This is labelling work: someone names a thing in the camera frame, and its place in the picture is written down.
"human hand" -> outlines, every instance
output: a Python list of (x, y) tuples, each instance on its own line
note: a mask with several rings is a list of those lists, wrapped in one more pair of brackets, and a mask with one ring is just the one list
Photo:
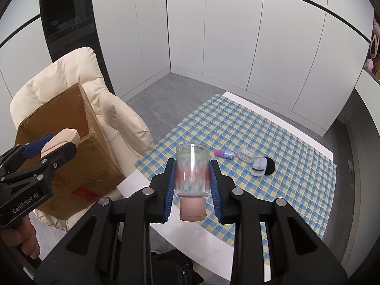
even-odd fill
[(32, 259), (39, 256), (40, 248), (37, 241), (36, 230), (30, 222), (29, 215), (21, 220), (16, 228), (0, 228), (0, 236), (8, 246), (21, 244), (21, 250)]

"red label on box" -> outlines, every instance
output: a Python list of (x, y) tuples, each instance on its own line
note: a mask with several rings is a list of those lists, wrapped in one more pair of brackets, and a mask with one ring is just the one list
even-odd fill
[(93, 203), (100, 196), (88, 188), (85, 188), (84, 186), (78, 187), (76, 190), (72, 191), (71, 194), (90, 203)]

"white label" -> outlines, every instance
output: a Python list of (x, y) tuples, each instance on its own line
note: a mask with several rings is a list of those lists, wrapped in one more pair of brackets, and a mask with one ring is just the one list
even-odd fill
[(245, 154), (245, 155), (247, 155), (249, 157), (253, 156), (252, 152), (249, 152), (247, 149), (244, 149), (244, 148), (241, 149), (241, 153), (243, 153), (243, 154)]

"checkered tablecloth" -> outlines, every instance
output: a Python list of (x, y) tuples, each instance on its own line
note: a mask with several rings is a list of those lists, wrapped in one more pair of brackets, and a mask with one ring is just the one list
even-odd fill
[[(276, 171), (263, 179), (250, 174), (250, 165), (238, 160), (215, 157), (224, 175), (256, 198), (273, 201), (285, 198), (322, 238), (333, 202), (336, 166), (322, 153), (254, 111), (215, 95), (178, 124), (151, 151), (136, 163), (151, 178), (165, 169), (168, 158), (175, 158), (181, 143), (206, 143), (210, 150), (236, 151), (240, 146), (268, 156)], [(179, 198), (173, 203), (179, 207)], [(206, 200), (207, 218), (199, 225), (229, 245), (234, 243), (234, 225), (220, 225), (211, 196)], [(264, 261), (269, 263), (265, 225), (261, 225)]]

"chair backrest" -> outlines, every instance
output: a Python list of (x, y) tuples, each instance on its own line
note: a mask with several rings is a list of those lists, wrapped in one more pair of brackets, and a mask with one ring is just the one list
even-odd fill
[(10, 106), (16, 128), (36, 109), (76, 83), (83, 86), (96, 116), (101, 117), (99, 96), (108, 89), (94, 51), (83, 47), (49, 65), (16, 93)]

